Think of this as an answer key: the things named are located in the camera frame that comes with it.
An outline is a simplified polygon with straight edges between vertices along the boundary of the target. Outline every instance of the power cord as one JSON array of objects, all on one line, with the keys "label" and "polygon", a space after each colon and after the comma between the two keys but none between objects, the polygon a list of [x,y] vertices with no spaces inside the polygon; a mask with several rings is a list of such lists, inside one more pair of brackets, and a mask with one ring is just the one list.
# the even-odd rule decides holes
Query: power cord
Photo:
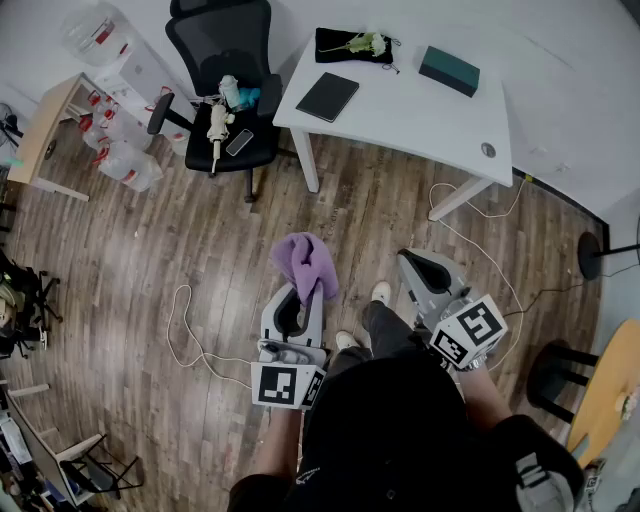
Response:
[{"label": "power cord", "polygon": [[[478,208],[476,208],[471,203],[469,203],[469,201],[466,201],[466,203],[469,206],[471,206],[471,208],[473,208],[475,211],[477,211],[480,215],[482,215],[483,217],[486,217],[487,219],[497,219],[497,218],[501,218],[501,217],[506,217],[507,215],[509,215],[513,211],[513,208],[515,207],[516,203],[518,202],[518,199],[520,198],[520,193],[522,192],[522,188],[524,187],[525,182],[526,182],[526,180],[523,179],[522,183],[520,184],[520,189],[518,190],[518,194],[516,195],[516,198],[514,199],[513,204],[511,205],[511,208],[509,208],[507,213],[500,214],[500,215],[487,215],[486,213],[481,212]],[[436,184],[434,184],[431,187],[431,189],[429,190],[429,204],[431,205],[432,209],[433,209],[433,201],[431,200],[431,195],[433,193],[433,189],[436,188],[436,187],[439,187],[439,186],[446,186],[446,187],[450,187],[450,188],[452,188],[454,190],[457,190],[457,187],[451,185],[451,183],[436,183]],[[523,308],[522,308],[522,304],[520,304],[520,300],[518,299],[518,294],[514,290],[513,286],[509,282],[509,280],[505,277],[504,273],[502,272],[502,269],[500,268],[500,265],[498,265],[496,263],[496,261],[491,256],[489,256],[487,254],[487,252],[482,247],[480,247],[477,243],[475,243],[474,241],[469,240],[467,237],[461,235],[455,229],[453,229],[451,226],[449,226],[448,224],[443,222],[441,219],[438,219],[438,222],[440,224],[442,224],[443,226],[445,226],[446,228],[448,228],[449,230],[451,230],[453,233],[458,235],[460,238],[462,238],[466,242],[469,242],[471,245],[473,245],[474,247],[479,249],[480,252],[482,252],[482,254],[484,254],[487,258],[489,258],[489,261],[491,261],[491,263],[493,263],[494,266],[498,269],[498,272],[502,276],[502,279],[504,279],[504,282],[507,283],[507,286],[511,290],[511,293],[513,293],[513,297],[516,300],[516,304],[518,304],[518,307],[520,308],[520,310],[522,310]],[[509,347],[509,349],[505,352],[505,354],[502,356],[500,361],[498,361],[495,365],[493,365],[491,368],[489,368],[490,372],[495,370],[498,366],[500,366],[502,364],[502,362],[507,358],[507,356],[513,351],[513,349],[516,348],[516,345],[520,341],[520,335],[522,334],[522,325],[523,324],[524,324],[524,315],[522,315],[520,317],[520,325],[518,327],[518,335],[516,336],[516,341]]]},{"label": "power cord", "polygon": [[[198,345],[198,348],[200,349],[200,355],[198,357],[196,357],[190,363],[183,363],[178,359],[178,357],[176,356],[175,351],[173,350],[173,345],[171,344],[171,338],[169,337],[169,329],[171,328],[171,320],[173,319],[173,313],[175,312],[175,309],[176,309],[176,297],[178,296],[178,292],[180,290],[182,290],[183,288],[188,288],[189,289],[189,299],[187,300],[187,307],[184,308],[184,314],[182,315],[182,319],[184,321],[185,327],[187,328],[187,331],[189,332],[189,336],[193,339],[193,341],[196,342],[196,344]],[[173,358],[183,368],[189,368],[189,367],[193,366],[194,364],[196,364],[200,359],[202,359],[204,361],[204,364],[207,365],[207,368],[209,368],[209,371],[211,373],[213,373],[219,379],[230,380],[231,382],[235,382],[236,384],[240,384],[241,386],[244,386],[247,389],[251,389],[251,386],[248,386],[247,384],[245,384],[244,382],[242,382],[242,381],[240,381],[238,379],[234,379],[233,377],[225,377],[224,375],[220,375],[218,372],[216,372],[212,368],[212,366],[209,364],[209,361],[207,361],[207,358],[205,356],[215,357],[216,359],[219,359],[220,361],[239,361],[241,363],[251,364],[250,361],[247,361],[246,359],[241,359],[239,357],[222,357],[222,356],[219,356],[219,355],[216,355],[216,354],[211,354],[210,352],[205,352],[204,351],[204,348],[202,347],[202,344],[198,341],[198,338],[196,338],[195,334],[193,334],[193,332],[191,331],[191,327],[189,327],[189,323],[187,322],[187,312],[189,311],[189,306],[191,305],[191,292],[192,292],[191,286],[189,286],[188,284],[183,284],[181,286],[178,286],[178,288],[176,288],[176,291],[173,294],[173,304],[171,304],[171,314],[169,315],[169,322],[167,322],[167,343],[169,344],[169,349],[171,350],[171,354],[173,355]]]},{"label": "power cord", "polygon": [[[518,199],[520,198],[520,193],[522,192],[522,188],[524,187],[526,180],[523,179],[522,183],[520,184],[520,188],[518,189],[518,194],[516,195],[516,198],[514,199],[513,203],[511,204],[511,208],[509,208],[509,210],[507,211],[507,213],[504,214],[500,214],[500,215],[487,215],[484,212],[481,212],[478,208],[476,208],[475,206],[473,206],[471,203],[469,203],[469,201],[465,201],[469,206],[471,206],[471,208],[473,208],[476,212],[478,212],[480,215],[482,215],[483,217],[487,218],[487,219],[497,219],[497,218],[501,218],[501,217],[507,217],[512,211],[513,208],[515,207],[516,203],[518,202]],[[435,189],[436,187],[439,186],[446,186],[449,188],[452,188],[454,190],[457,190],[457,187],[455,187],[454,185],[451,185],[450,183],[435,183],[431,189],[429,190],[429,204],[431,206],[431,208],[433,209],[433,201],[431,199],[432,193],[433,193],[433,189]],[[516,300],[516,303],[518,304],[518,307],[520,308],[519,311],[513,311],[511,313],[507,313],[506,315],[503,315],[503,318],[506,318],[508,316],[511,315],[516,315],[518,313],[522,313],[522,316],[520,317],[520,325],[518,327],[518,335],[516,336],[516,341],[509,347],[509,349],[505,352],[505,354],[502,356],[502,358],[500,359],[500,361],[498,361],[495,365],[493,365],[491,368],[489,368],[489,371],[493,371],[495,370],[498,366],[500,366],[503,361],[507,358],[507,356],[513,351],[513,349],[516,347],[516,345],[518,344],[518,342],[520,341],[520,335],[522,334],[522,326],[524,324],[524,315],[527,313],[527,311],[529,311],[531,309],[531,307],[536,303],[536,301],[540,298],[540,296],[545,293],[545,292],[559,292],[559,293],[564,293],[567,292],[569,290],[572,290],[573,288],[578,288],[580,286],[584,286],[586,281],[583,281],[582,283],[579,284],[575,284],[572,286],[569,286],[568,288],[563,288],[563,289],[557,289],[557,288],[543,288],[542,290],[540,290],[538,292],[538,294],[536,295],[536,297],[533,299],[533,302],[531,302],[531,304],[529,304],[529,306],[527,306],[526,309],[524,309],[522,307],[522,304],[520,304],[520,300],[518,299],[518,295],[516,294],[513,286],[511,285],[511,283],[508,281],[508,279],[505,277],[504,273],[502,272],[502,269],[500,268],[500,266],[495,262],[495,260],[489,256],[487,254],[487,252],[480,247],[477,243],[473,242],[472,240],[469,240],[467,237],[461,235],[460,233],[458,233],[455,229],[453,229],[451,226],[449,226],[448,224],[446,224],[445,222],[443,222],[441,219],[438,220],[438,222],[440,224],[442,224],[443,226],[445,226],[446,228],[448,228],[449,230],[451,230],[454,234],[458,235],[460,238],[462,238],[463,240],[465,240],[466,242],[469,242],[471,245],[473,245],[474,247],[476,247],[477,249],[480,250],[480,252],[482,252],[482,254],[484,254],[489,261],[491,261],[491,263],[494,264],[494,266],[496,267],[496,269],[498,269],[498,272],[500,273],[500,275],[502,276],[502,279],[504,279],[504,282],[507,283],[507,286],[509,287],[509,289],[511,290],[511,292],[513,293],[513,297]],[[637,229],[637,243],[640,243],[640,217],[638,217],[638,229]],[[621,270],[618,270],[616,272],[614,272],[613,274],[602,274],[602,277],[613,277],[617,274],[620,274],[621,272],[625,272],[631,268],[640,266],[640,249],[638,249],[638,263],[635,263],[634,265],[630,265],[629,267],[623,268]]]},{"label": "power cord", "polygon": [[[636,235],[636,243],[640,244],[640,216],[638,216],[638,229],[637,229],[637,235]],[[627,270],[631,269],[631,268],[635,268],[640,266],[640,249],[637,249],[637,253],[638,253],[638,263],[634,263],[633,265],[629,265],[628,267],[622,268],[620,270],[617,270],[616,272],[614,272],[613,274],[600,274],[598,277],[613,277],[616,276],[622,272],[626,272]],[[507,318],[508,316],[511,315],[517,315],[522,313],[522,315],[524,316],[532,307],[533,305],[536,303],[536,301],[540,298],[540,296],[545,293],[545,292],[557,292],[557,293],[564,293],[564,292],[568,292],[569,290],[573,290],[574,288],[579,288],[581,286],[584,286],[588,281],[582,281],[581,283],[578,284],[574,284],[572,286],[569,286],[568,288],[543,288],[542,290],[540,290],[538,292],[538,294],[535,296],[535,298],[533,299],[533,301],[531,302],[531,304],[529,304],[525,309],[521,310],[521,311],[512,311],[511,313],[507,313],[506,315],[503,315],[503,318]]]}]

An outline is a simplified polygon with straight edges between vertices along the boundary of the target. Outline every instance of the person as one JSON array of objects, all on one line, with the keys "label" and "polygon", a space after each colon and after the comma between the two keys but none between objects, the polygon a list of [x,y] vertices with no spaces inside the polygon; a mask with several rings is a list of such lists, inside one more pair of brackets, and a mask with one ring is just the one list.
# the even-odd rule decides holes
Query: person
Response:
[{"label": "person", "polygon": [[339,352],[305,417],[300,467],[302,414],[273,408],[228,511],[534,510],[517,488],[544,475],[555,475],[544,483],[562,497],[550,510],[571,510],[583,485],[575,459],[531,418],[512,414],[484,364],[458,372],[463,400],[441,358],[387,307],[390,291],[378,283],[363,311],[371,350],[338,333]]}]

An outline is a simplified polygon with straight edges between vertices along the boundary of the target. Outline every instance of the white cable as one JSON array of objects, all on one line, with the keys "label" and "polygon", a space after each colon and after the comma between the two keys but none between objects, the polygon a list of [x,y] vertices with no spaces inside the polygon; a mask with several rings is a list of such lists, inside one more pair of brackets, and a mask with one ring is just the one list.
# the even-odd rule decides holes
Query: white cable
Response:
[{"label": "white cable", "polygon": [[[471,208],[473,208],[475,211],[477,211],[480,215],[482,215],[483,217],[486,217],[487,219],[495,219],[495,218],[499,218],[499,217],[506,217],[507,215],[509,215],[511,213],[511,211],[513,210],[513,207],[516,205],[516,203],[518,202],[518,199],[520,198],[520,192],[522,192],[522,187],[525,184],[525,180],[522,180],[522,184],[520,185],[520,189],[518,190],[518,195],[516,196],[515,200],[513,201],[513,204],[511,205],[511,208],[509,208],[509,211],[505,214],[502,215],[486,215],[485,213],[481,212],[480,210],[478,210],[475,206],[473,206],[472,204],[470,204],[468,201],[466,201],[466,203],[471,206]],[[447,186],[447,187],[451,187],[454,190],[457,190],[456,187],[454,187],[453,185],[451,185],[451,183],[436,183],[435,185],[433,185],[431,187],[431,189],[429,190],[429,204],[431,205],[431,208],[433,209],[433,201],[431,200],[431,194],[433,192],[433,189],[438,187],[438,186]],[[495,262],[495,260],[489,256],[487,254],[487,252],[480,247],[477,243],[473,242],[472,240],[469,240],[467,237],[462,236],[460,233],[458,233],[455,229],[453,229],[451,226],[449,226],[448,224],[442,222],[442,220],[438,219],[438,222],[440,224],[442,224],[443,226],[445,226],[446,228],[449,228],[451,231],[453,231],[456,235],[458,235],[460,238],[462,238],[463,240],[469,242],[471,245],[477,247],[482,254],[484,254],[487,258],[489,258],[489,260],[491,261],[491,263],[493,263],[495,265],[495,267],[498,269],[498,272],[500,272],[500,275],[502,276],[502,279],[504,279],[504,282],[507,283],[507,286],[509,287],[509,289],[511,290],[511,292],[513,293],[513,297],[516,299],[516,303],[518,304],[518,307],[520,308],[520,311],[523,310],[522,304],[520,304],[520,301],[518,300],[518,295],[516,294],[516,291],[513,289],[513,286],[511,286],[511,283],[507,280],[507,278],[505,277],[505,275],[502,273],[502,269],[500,268],[500,266]],[[518,327],[518,335],[516,336],[516,341],[513,343],[513,345],[511,345],[509,347],[509,349],[505,352],[505,354],[502,356],[502,358],[500,359],[500,361],[498,361],[494,366],[492,366],[491,368],[489,368],[489,371],[493,371],[495,370],[498,366],[500,366],[502,364],[502,362],[507,358],[507,356],[511,353],[511,351],[516,348],[516,345],[518,344],[518,342],[520,341],[520,335],[522,334],[522,325],[524,324],[524,315],[520,315],[520,326]]]},{"label": "white cable", "polygon": [[[173,345],[171,344],[171,338],[169,337],[169,329],[171,328],[171,320],[173,319],[173,313],[174,313],[174,311],[176,309],[176,297],[178,296],[178,292],[180,290],[182,290],[182,288],[189,288],[189,299],[187,300],[187,306],[184,308],[184,315],[182,315],[182,319],[184,320],[184,325],[187,328],[187,331],[189,332],[189,336],[191,336],[191,338],[193,338],[193,340],[198,344],[198,348],[200,349],[200,355],[198,357],[196,357],[190,363],[182,363],[182,362],[180,362],[180,360],[176,357],[176,353],[173,350]],[[240,384],[241,386],[244,386],[247,389],[251,389],[251,386],[247,386],[244,382],[242,382],[242,381],[240,381],[238,379],[234,379],[233,377],[225,377],[223,375],[220,375],[219,373],[217,373],[211,367],[211,365],[209,364],[209,361],[207,361],[207,358],[205,356],[215,357],[216,359],[219,359],[220,361],[239,361],[239,362],[245,363],[245,364],[251,364],[251,362],[247,361],[246,359],[241,359],[239,357],[222,357],[222,356],[219,356],[219,355],[216,355],[216,354],[211,354],[210,352],[205,352],[204,348],[202,347],[202,345],[198,341],[198,338],[196,338],[195,334],[193,334],[193,332],[191,331],[191,327],[189,327],[189,323],[187,322],[187,312],[189,311],[189,306],[190,305],[191,305],[191,286],[189,286],[188,284],[183,284],[181,286],[178,286],[178,288],[176,288],[176,291],[173,294],[173,304],[171,304],[171,314],[169,315],[169,322],[167,323],[167,343],[169,344],[169,349],[171,350],[171,354],[173,355],[173,358],[176,360],[176,363],[178,363],[183,368],[189,368],[190,366],[193,366],[194,364],[196,364],[200,359],[202,359],[204,361],[204,364],[207,365],[207,368],[209,368],[209,371],[211,373],[213,373],[219,379],[230,380],[231,382],[236,382],[236,383]]]}]

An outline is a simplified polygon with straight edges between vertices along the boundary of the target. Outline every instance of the white flowers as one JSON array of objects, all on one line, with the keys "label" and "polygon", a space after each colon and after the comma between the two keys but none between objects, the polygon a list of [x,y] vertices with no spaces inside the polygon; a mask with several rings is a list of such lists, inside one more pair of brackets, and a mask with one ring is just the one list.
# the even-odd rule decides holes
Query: white flowers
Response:
[{"label": "white flowers", "polygon": [[356,35],[343,46],[331,48],[329,50],[318,50],[322,53],[333,52],[335,50],[349,50],[351,53],[371,52],[374,57],[380,57],[387,49],[387,43],[378,32],[366,32]]},{"label": "white flowers", "polygon": [[384,42],[384,38],[378,32],[375,32],[371,39],[371,50],[373,51],[374,57],[379,57],[386,49],[387,43]]}]

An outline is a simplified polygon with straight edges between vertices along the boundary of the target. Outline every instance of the chair armrest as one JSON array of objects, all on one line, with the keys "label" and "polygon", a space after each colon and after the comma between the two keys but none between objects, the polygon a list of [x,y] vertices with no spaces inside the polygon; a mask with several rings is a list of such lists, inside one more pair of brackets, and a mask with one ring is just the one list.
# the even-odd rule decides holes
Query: chair armrest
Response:
[{"label": "chair armrest", "polygon": [[273,117],[282,99],[282,79],[280,75],[269,75],[260,87],[258,117]]},{"label": "chair armrest", "polygon": [[159,134],[165,120],[169,120],[185,130],[191,131],[193,129],[193,123],[187,121],[180,114],[171,110],[171,103],[175,96],[175,94],[170,92],[160,98],[160,101],[158,101],[158,104],[153,109],[151,119],[149,119],[149,126],[147,126],[147,133],[149,135]]}]

